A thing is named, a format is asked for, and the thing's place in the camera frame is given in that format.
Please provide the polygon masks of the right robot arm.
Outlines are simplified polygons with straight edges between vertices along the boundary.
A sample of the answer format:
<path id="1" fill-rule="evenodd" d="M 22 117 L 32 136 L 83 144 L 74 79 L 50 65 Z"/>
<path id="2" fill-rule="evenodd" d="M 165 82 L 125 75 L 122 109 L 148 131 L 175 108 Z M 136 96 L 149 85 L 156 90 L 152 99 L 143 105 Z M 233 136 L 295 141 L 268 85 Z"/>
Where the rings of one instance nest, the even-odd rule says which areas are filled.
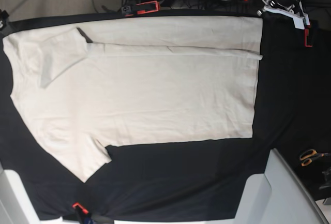
<path id="1" fill-rule="evenodd" d="M 8 23 L 9 14 L 5 10 L 0 10 L 0 30 L 2 31 Z"/>

